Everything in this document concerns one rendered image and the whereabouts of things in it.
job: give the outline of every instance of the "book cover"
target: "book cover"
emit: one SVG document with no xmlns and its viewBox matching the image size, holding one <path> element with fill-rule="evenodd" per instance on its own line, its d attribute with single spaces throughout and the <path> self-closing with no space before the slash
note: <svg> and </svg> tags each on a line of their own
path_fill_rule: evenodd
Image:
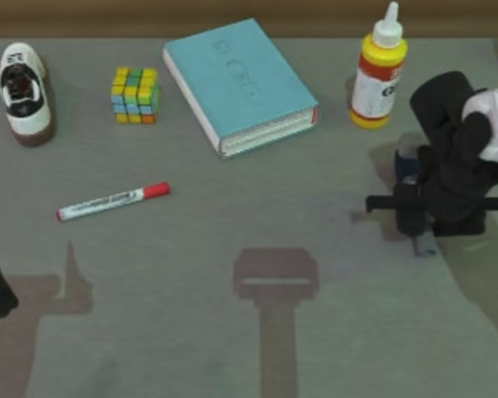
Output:
<svg viewBox="0 0 498 398">
<path fill-rule="evenodd" d="M 224 157 L 317 122 L 316 99 L 254 19 L 170 41 L 163 57 Z"/>
</svg>

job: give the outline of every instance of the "white shoe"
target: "white shoe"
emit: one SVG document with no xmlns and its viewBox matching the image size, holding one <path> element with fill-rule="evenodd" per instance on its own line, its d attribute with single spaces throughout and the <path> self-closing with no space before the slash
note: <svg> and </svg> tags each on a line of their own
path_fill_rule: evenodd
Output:
<svg viewBox="0 0 498 398">
<path fill-rule="evenodd" d="M 3 52 L 0 95 L 13 135 L 21 145 L 35 147 L 53 137 L 45 79 L 42 60 L 28 44 L 13 43 Z"/>
</svg>

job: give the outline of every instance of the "table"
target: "table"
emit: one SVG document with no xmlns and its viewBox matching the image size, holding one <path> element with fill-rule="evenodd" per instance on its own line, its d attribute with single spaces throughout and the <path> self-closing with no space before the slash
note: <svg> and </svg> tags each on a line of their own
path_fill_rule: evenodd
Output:
<svg viewBox="0 0 498 398">
<path fill-rule="evenodd" d="M 20 147 L 0 103 L 0 265 L 22 301 L 0 320 L 0 398 L 498 398 L 498 214 L 429 260 L 390 214 L 361 214 L 388 192 L 398 137 L 418 131 L 411 93 L 447 70 L 498 86 L 497 43 L 411 40 L 393 120 L 366 132 L 345 107 L 359 41 L 277 40 L 322 122 L 220 160 L 162 40 L 28 42 L 58 130 Z M 159 70 L 155 126 L 112 119 L 116 66 Z M 56 221 L 62 206 L 160 181 L 169 197 Z M 250 285 L 281 267 L 297 285 Z"/>
</svg>

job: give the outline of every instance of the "rubik's cube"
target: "rubik's cube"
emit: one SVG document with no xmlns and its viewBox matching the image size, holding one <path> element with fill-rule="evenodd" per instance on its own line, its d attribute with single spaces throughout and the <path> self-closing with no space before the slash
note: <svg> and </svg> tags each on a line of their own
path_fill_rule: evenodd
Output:
<svg viewBox="0 0 498 398">
<path fill-rule="evenodd" d="M 155 123 L 159 96 L 155 69 L 116 69 L 110 97 L 118 123 Z"/>
</svg>

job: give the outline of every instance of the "whiteboard marker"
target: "whiteboard marker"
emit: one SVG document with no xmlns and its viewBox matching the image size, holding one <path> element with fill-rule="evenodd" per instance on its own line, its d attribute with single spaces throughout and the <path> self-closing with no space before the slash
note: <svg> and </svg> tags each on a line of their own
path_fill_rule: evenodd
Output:
<svg viewBox="0 0 498 398">
<path fill-rule="evenodd" d="M 121 192 L 110 197 L 102 197 L 93 201 L 86 201 L 73 206 L 63 207 L 57 211 L 57 220 L 68 221 L 74 218 L 88 216 L 100 211 L 114 209 L 116 207 L 130 205 L 138 201 L 145 201 L 153 197 L 161 197 L 169 194 L 169 184 L 161 182 L 160 184 L 151 185 L 134 189 L 133 191 Z"/>
</svg>

